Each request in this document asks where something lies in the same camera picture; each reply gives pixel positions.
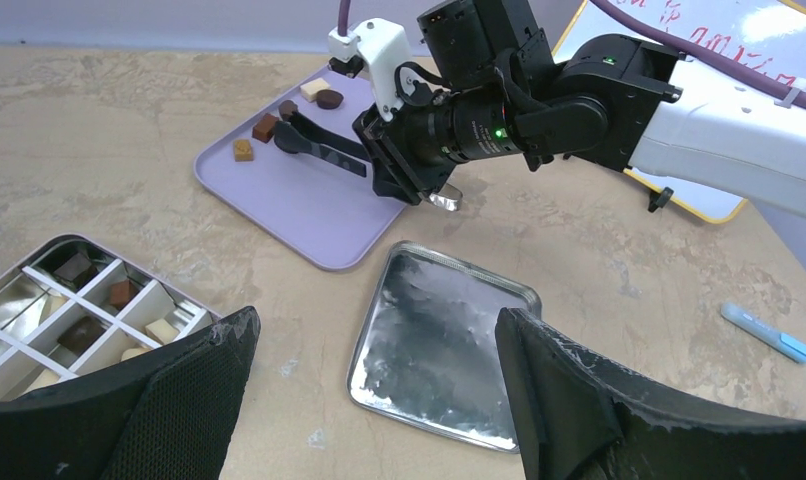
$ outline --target purple tray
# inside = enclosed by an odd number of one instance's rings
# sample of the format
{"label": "purple tray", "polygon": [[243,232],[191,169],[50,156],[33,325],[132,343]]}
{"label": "purple tray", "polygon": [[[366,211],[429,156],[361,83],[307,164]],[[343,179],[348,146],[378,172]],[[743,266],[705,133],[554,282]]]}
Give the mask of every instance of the purple tray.
{"label": "purple tray", "polygon": [[[306,102],[300,85],[323,77],[344,94],[336,110]],[[377,197],[371,188],[373,169],[361,178],[310,155],[281,151],[251,136],[265,113],[278,116],[277,106],[294,101],[318,125],[358,140],[353,120],[373,103],[370,83],[348,79],[326,68],[300,82],[270,105],[216,141],[197,157],[197,179],[212,194],[241,212],[279,241],[324,270],[344,270],[358,263],[406,206]],[[236,162],[232,141],[248,138],[255,160]]]}

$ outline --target cable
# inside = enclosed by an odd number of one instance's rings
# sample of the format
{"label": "cable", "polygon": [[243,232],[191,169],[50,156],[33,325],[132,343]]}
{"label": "cable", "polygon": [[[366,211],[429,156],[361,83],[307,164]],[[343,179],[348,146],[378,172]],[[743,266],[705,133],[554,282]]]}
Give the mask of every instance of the cable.
{"label": "cable", "polygon": [[529,93],[525,92],[512,78],[512,49],[505,49],[497,54],[494,60],[494,73],[513,105],[517,106],[524,113],[532,113],[538,110],[547,110],[550,105],[536,100]]}
{"label": "cable", "polygon": [[450,88],[450,84],[446,80],[430,72],[426,68],[418,65],[417,63],[403,62],[400,65],[398,65],[397,68],[394,69],[394,87],[397,89],[397,95],[399,95],[400,99],[403,100],[403,103],[407,105],[412,105],[413,107],[425,107],[429,105],[430,102],[429,100],[427,100],[426,102],[418,102],[415,99],[413,99],[408,93],[406,93],[405,90],[403,90],[403,82],[400,79],[400,73],[404,68],[412,70],[421,78],[423,78],[429,83],[432,83],[433,85],[438,85],[440,87],[448,89]]}
{"label": "cable", "polygon": [[[710,67],[727,75],[728,77],[738,80],[751,88],[759,90],[762,93],[771,95],[772,97],[778,99],[783,99],[791,90],[791,87],[772,80],[771,78],[768,78],[765,75],[762,75],[761,73],[758,73],[735,60],[731,60],[720,53],[715,53],[712,50],[701,47],[700,45],[695,45],[694,43],[685,39],[646,25],[630,16],[630,14],[625,13],[615,5],[609,3],[608,0],[589,1],[594,4],[594,6],[602,10],[605,14],[612,17],[612,19],[624,27],[638,33],[639,35],[643,35],[653,41],[661,43],[662,45],[691,55]],[[795,98],[795,101],[792,103],[806,110],[806,92],[800,92],[797,98]]]}
{"label": "cable", "polygon": [[350,0],[338,2],[338,36],[347,36],[347,27],[350,24]]}

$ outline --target beige countertop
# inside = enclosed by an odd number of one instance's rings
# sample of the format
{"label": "beige countertop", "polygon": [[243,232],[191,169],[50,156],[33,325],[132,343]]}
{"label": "beige countertop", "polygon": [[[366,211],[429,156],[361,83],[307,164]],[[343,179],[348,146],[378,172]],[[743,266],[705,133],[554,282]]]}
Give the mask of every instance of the beige countertop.
{"label": "beige countertop", "polygon": [[223,478],[523,478],[517,455],[350,401],[354,343],[403,239],[530,285],[547,322],[656,380],[806,419],[806,366],[716,313],[734,301],[806,342],[806,273],[751,206],[706,225],[674,206],[649,214],[646,191],[581,160],[536,174],[519,157],[482,161],[452,177],[463,212],[408,209],[358,266],[327,273],[208,194],[196,155],[324,62],[0,47],[0,274],[75,231],[223,314],[258,309]]}

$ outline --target white chocolate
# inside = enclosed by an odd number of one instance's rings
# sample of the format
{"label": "white chocolate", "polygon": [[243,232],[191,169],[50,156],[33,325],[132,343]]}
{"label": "white chocolate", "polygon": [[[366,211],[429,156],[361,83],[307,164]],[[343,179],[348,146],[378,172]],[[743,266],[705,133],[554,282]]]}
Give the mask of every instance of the white chocolate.
{"label": "white chocolate", "polygon": [[300,95],[306,99],[307,102],[314,102],[318,96],[318,92],[329,88],[329,84],[323,78],[316,78],[309,83],[300,85]]}
{"label": "white chocolate", "polygon": [[32,390],[37,390],[39,388],[54,385],[56,382],[59,381],[59,378],[60,377],[56,372],[45,368],[44,371],[41,372],[40,375],[38,375],[38,378],[36,378],[35,381],[32,382],[32,384],[26,388],[26,390],[23,392],[23,395],[26,395]]}
{"label": "white chocolate", "polygon": [[150,351],[149,348],[144,348],[144,347],[136,347],[136,348],[130,348],[130,349],[124,350],[123,354],[120,355],[120,361],[125,362],[125,361],[129,360],[130,358],[135,358],[138,355],[145,354],[145,353],[147,353],[149,351]]}
{"label": "white chocolate", "polygon": [[150,338],[161,343],[162,345],[167,345],[168,343],[172,342],[177,335],[179,335],[179,330],[173,328],[164,318],[160,318],[147,325],[144,327],[144,330],[147,331],[147,335]]}

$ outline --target brown chocolate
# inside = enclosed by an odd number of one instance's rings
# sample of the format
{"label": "brown chocolate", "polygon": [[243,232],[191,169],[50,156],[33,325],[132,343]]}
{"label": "brown chocolate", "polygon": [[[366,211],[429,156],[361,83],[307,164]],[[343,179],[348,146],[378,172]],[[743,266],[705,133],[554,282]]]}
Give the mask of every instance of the brown chocolate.
{"label": "brown chocolate", "polygon": [[279,104],[279,116],[286,122],[291,120],[291,115],[297,110],[297,104],[291,100],[286,100]]}
{"label": "brown chocolate", "polygon": [[321,90],[315,97],[315,102],[324,110],[335,110],[344,101],[344,95],[335,90]]}
{"label": "brown chocolate", "polygon": [[273,138],[273,127],[278,121],[279,118],[277,118],[276,115],[266,113],[265,116],[259,120],[259,123],[253,127],[253,138],[264,143],[270,142],[270,139]]}
{"label": "brown chocolate", "polygon": [[97,276],[97,267],[84,253],[77,252],[64,262],[64,265],[57,268],[53,276],[67,288],[76,291]]}
{"label": "brown chocolate", "polygon": [[123,310],[123,307],[132,301],[135,295],[138,295],[138,287],[127,278],[111,286],[109,305],[118,310]]}
{"label": "brown chocolate", "polygon": [[100,335],[105,333],[106,327],[93,317],[85,316],[79,319],[58,338],[62,347],[79,356],[94,344]]}

